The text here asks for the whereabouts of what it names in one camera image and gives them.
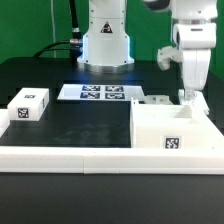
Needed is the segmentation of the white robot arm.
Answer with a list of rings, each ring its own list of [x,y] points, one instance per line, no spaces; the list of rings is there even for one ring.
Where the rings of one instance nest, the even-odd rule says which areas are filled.
[[[202,96],[210,64],[211,49],[216,45],[217,0],[141,0],[151,11],[169,11],[173,47],[157,53],[162,70],[170,62],[181,64],[183,101]],[[79,66],[92,71],[117,71],[134,63],[130,57],[130,39],[125,32],[126,0],[89,0],[89,29],[83,37]]]

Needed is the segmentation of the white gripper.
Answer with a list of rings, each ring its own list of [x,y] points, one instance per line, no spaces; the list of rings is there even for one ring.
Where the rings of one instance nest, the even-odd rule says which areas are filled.
[[[193,102],[207,81],[211,49],[216,46],[216,24],[175,24],[173,40],[181,58],[185,99]]]

